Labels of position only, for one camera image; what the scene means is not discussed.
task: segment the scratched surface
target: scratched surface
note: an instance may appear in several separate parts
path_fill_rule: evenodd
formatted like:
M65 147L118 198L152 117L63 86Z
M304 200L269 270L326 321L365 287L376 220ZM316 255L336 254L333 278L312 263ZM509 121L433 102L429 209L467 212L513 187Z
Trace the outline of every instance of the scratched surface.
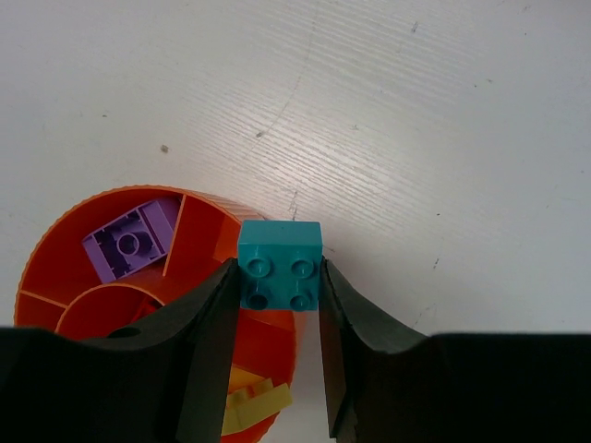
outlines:
M423 332L589 330L591 3L5 0L0 323L48 226L166 184L318 220ZM311 323L266 441L326 441Z

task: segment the round orange tray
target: round orange tray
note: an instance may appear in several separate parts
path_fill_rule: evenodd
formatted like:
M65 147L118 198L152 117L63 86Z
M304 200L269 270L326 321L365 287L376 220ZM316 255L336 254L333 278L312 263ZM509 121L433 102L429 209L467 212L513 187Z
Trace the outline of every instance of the round orange tray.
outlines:
M168 256L121 280L101 284L82 239L137 205L177 197L181 207ZM224 198L165 186L130 186L89 198L60 218L33 250L18 287L16 326L49 329L69 339L102 337L166 305L236 257L242 220L262 218ZM303 314L241 309L229 392L243 388L239 369L273 385L291 384ZM276 415L223 443L254 443Z

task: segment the white surface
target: white surface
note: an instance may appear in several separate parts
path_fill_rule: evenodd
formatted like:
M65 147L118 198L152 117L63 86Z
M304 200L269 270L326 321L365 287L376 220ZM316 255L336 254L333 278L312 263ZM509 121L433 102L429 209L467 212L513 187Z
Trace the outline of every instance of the white surface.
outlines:
M0 322L60 214L152 183L320 221L351 282L423 332L589 330L590 18L586 0L3 0ZM316 329L266 441L326 440Z

